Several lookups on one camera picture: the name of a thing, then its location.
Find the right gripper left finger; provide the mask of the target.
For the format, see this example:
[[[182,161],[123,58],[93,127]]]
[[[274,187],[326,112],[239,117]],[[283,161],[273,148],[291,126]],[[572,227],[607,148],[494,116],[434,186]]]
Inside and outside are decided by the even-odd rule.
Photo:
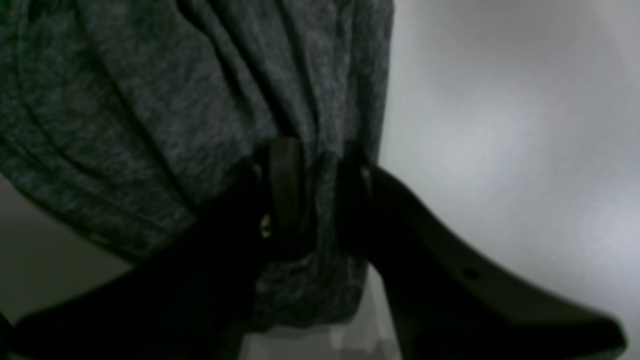
[[[276,137],[169,246],[119,278],[5,326],[1,358],[217,360],[265,264],[307,255],[302,142]]]

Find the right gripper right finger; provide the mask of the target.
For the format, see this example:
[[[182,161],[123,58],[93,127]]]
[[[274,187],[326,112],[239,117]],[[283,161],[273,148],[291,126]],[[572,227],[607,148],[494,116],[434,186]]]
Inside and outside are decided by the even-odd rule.
[[[404,360],[615,360],[612,316],[552,294],[465,244],[400,180],[338,167],[338,239],[381,276]]]

